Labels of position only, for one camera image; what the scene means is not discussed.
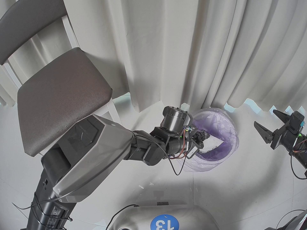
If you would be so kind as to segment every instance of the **blue sticker with number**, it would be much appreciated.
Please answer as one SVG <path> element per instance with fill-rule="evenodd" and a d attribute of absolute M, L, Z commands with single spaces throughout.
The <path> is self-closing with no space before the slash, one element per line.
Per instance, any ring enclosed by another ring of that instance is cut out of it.
<path fill-rule="evenodd" d="M 150 230 L 179 230 L 179 222 L 171 215 L 159 215 L 151 221 Z"/>

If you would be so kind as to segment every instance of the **curtain fold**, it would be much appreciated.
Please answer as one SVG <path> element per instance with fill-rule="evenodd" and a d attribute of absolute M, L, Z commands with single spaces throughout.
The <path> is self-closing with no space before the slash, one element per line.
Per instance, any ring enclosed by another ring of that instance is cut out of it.
<path fill-rule="evenodd" d="M 13 2 L 0 0 L 0 13 Z M 194 111 L 239 107 L 246 98 L 265 111 L 307 108 L 307 0 L 64 2 L 81 49 L 113 98 L 130 92 L 137 111 L 160 100 Z M 58 21 L 10 63 L 25 82 L 67 50 Z"/>

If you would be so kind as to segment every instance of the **chair seat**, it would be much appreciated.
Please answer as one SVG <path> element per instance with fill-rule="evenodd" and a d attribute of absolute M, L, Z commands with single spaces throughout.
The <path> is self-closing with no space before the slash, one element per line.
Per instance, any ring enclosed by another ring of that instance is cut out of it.
<path fill-rule="evenodd" d="M 25 153 L 35 156 L 110 101 L 112 89 L 80 48 L 59 56 L 18 91 Z"/>

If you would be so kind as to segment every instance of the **brown chair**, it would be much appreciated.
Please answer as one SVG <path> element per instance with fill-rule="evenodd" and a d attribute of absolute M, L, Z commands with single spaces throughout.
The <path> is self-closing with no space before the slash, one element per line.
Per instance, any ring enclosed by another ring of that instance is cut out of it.
<path fill-rule="evenodd" d="M 8 58 L 27 40 L 63 19 L 72 49 L 43 67 L 23 85 Z M 121 124 L 112 89 L 79 48 L 63 0 L 18 0 L 0 19 L 0 64 L 19 88 L 18 118 L 25 153 L 35 156 L 92 113 L 107 111 Z"/>

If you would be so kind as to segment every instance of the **purple trash bag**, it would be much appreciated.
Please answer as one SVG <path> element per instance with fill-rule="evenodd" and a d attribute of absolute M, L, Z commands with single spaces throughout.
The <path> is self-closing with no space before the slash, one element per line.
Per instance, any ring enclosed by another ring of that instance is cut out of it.
<path fill-rule="evenodd" d="M 201 109 L 192 113 L 193 124 L 223 141 L 217 148 L 204 154 L 197 153 L 186 159 L 184 170 L 190 172 L 209 171 L 224 162 L 239 147 L 235 125 L 228 114 L 220 108 Z"/>

